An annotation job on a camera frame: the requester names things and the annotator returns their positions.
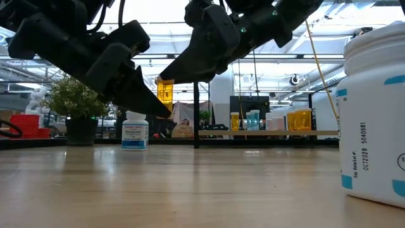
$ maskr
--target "black plant pot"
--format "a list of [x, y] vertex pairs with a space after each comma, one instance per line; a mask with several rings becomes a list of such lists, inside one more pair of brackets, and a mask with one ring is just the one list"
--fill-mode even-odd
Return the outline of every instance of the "black plant pot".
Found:
[[66, 120], [69, 146], [92, 146], [96, 138], [98, 121], [89, 119]]

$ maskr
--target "wicker basket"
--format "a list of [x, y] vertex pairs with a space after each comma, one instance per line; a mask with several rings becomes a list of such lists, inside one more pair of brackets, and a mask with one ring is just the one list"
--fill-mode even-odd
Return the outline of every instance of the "wicker basket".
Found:
[[171, 133], [172, 138], [191, 138], [193, 136], [193, 128], [188, 120], [182, 120]]

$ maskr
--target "white statue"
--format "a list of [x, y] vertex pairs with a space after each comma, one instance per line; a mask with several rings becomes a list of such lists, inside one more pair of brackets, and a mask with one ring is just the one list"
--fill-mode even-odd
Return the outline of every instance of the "white statue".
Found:
[[25, 109], [26, 115], [38, 115], [39, 117], [39, 127], [42, 127], [44, 122], [44, 114], [49, 113], [51, 110], [46, 107], [41, 107], [41, 101], [45, 99], [47, 89], [34, 89], [34, 92], [30, 95], [30, 102]]

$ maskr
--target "green plant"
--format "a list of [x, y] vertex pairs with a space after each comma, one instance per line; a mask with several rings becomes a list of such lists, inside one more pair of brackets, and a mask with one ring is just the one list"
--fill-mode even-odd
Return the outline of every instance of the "green plant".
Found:
[[209, 111], [200, 111], [200, 120], [207, 120], [211, 118], [211, 114]]
[[96, 92], [69, 76], [53, 84], [50, 98], [43, 105], [72, 119], [105, 117], [109, 112], [108, 105], [97, 99]]

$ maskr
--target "black monitor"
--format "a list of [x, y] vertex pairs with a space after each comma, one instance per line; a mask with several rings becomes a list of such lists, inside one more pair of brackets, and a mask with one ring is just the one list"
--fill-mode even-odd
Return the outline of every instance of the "black monitor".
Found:
[[230, 112], [239, 112], [242, 105], [243, 119], [246, 119], [246, 113], [251, 110], [260, 110], [260, 119], [266, 118], [266, 113], [270, 112], [270, 104], [268, 96], [230, 96]]

